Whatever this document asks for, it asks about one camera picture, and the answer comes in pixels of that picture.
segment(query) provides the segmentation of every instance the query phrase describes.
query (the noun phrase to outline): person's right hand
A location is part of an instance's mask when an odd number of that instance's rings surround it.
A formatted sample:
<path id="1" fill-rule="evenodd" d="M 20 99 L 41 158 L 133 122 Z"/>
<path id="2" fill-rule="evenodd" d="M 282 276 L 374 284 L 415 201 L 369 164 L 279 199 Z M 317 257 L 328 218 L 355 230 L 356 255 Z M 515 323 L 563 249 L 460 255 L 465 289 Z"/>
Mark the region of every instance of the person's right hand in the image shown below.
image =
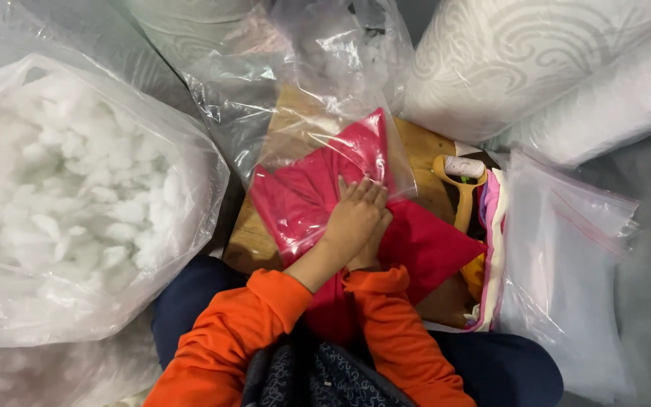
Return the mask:
<path id="1" fill-rule="evenodd" d="M 384 217 L 388 190 L 367 176 L 360 183 L 346 185 L 339 176 L 341 200 L 330 214 L 321 237 L 323 245 L 346 266 L 371 239 Z"/>

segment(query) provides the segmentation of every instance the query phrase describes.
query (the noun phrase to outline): person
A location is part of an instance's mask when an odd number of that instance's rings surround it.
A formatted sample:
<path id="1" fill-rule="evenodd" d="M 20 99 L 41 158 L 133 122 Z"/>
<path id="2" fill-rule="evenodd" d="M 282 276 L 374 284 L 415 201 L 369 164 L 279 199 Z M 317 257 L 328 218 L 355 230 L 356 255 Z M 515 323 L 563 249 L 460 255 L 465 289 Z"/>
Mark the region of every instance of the person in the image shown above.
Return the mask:
<path id="1" fill-rule="evenodd" d="M 365 358 L 410 405 L 555 406 L 561 375 L 537 343 L 424 328 L 404 292 L 407 270 L 381 270 L 376 259 L 392 219 L 387 190 L 367 178 L 339 183 L 341 199 L 321 239 L 284 272 L 261 269 L 247 279 L 218 259 L 197 257 L 160 294 L 152 329 L 164 373 L 144 407 L 240 405 L 253 356 L 292 332 L 312 293 L 343 268 L 351 270 L 343 284 Z"/>

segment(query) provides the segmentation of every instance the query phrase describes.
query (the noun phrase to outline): dark patterned fabric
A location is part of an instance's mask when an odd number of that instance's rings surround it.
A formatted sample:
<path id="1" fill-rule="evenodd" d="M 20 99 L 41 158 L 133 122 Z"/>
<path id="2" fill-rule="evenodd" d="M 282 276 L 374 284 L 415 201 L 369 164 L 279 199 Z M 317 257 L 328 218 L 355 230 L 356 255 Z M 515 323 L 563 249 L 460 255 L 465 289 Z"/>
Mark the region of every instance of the dark patterned fabric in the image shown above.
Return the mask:
<path id="1" fill-rule="evenodd" d="M 281 338 L 251 361 L 241 406 L 301 405 L 414 407 L 404 393 L 342 347 Z"/>

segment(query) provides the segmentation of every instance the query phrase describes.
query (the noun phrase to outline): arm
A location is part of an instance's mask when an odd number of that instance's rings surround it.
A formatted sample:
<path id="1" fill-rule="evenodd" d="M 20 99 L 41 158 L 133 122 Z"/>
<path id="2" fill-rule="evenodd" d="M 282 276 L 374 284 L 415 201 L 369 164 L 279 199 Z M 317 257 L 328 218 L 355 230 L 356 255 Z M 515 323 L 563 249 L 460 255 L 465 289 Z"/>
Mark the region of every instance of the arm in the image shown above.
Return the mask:
<path id="1" fill-rule="evenodd" d="M 367 179 L 349 186 L 321 241 L 285 272 L 260 270 L 246 288 L 216 295 L 193 330 L 180 338 L 175 358 L 144 407 L 239 405 L 252 356 L 291 332 L 312 292 L 365 245 L 381 218 L 385 197 L 385 189 Z"/>
<path id="2" fill-rule="evenodd" d="M 344 278 L 376 371 L 421 407 L 476 407 L 408 301 L 408 284 L 403 266 L 387 272 L 352 272 Z"/>

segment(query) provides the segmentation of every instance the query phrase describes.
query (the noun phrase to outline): wooden board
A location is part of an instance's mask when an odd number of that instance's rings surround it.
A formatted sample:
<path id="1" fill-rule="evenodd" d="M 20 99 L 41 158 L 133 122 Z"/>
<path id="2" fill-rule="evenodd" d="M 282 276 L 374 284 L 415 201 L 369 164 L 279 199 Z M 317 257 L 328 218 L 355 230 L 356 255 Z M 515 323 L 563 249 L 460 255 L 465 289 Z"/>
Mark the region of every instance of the wooden board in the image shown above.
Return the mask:
<path id="1" fill-rule="evenodd" d="M 318 103 L 310 96 L 301 97 L 291 90 L 281 93 L 276 114 L 263 143 L 263 162 L 275 159 L 268 156 L 268 152 L 283 151 L 282 143 L 289 143 L 293 158 L 302 157 L 322 145 L 313 137 L 314 134 L 322 133 L 325 136 L 325 127 L 345 126 L 338 118 L 318 113 Z M 445 185 L 431 172 L 431 165 L 439 154 L 456 155 L 454 142 L 405 120 L 395 118 L 394 121 L 416 179 L 418 197 L 413 201 L 453 225 L 454 207 L 448 199 Z M 223 260 L 235 270 L 247 274 L 260 268 L 283 270 L 275 241 L 268 235 L 248 196 L 240 208 Z M 458 273 L 422 301 L 417 310 L 429 321 L 462 327 L 469 300 L 466 282 Z"/>

